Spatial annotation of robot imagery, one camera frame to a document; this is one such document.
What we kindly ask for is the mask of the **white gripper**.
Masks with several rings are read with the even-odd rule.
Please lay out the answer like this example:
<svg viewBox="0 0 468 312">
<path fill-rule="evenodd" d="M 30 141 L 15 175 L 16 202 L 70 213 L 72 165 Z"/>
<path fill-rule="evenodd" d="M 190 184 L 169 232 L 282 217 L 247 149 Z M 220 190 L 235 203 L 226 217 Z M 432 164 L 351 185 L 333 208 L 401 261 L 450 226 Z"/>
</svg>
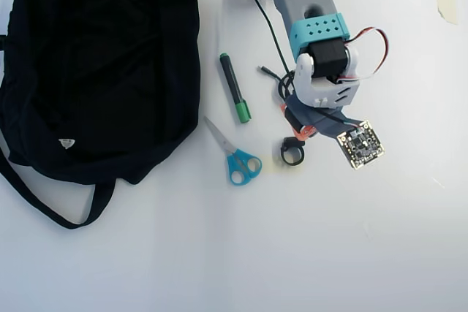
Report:
<svg viewBox="0 0 468 312">
<path fill-rule="evenodd" d="M 337 137 L 362 123 L 341 112 L 341 107 L 351 104 L 360 83 L 333 83 L 326 77 L 312 77 L 314 73 L 314 59 L 308 53 L 300 54 L 295 68 L 296 95 L 289 95 L 281 105 L 299 141 L 307 141 L 317 131 L 326 137 Z"/>
</svg>

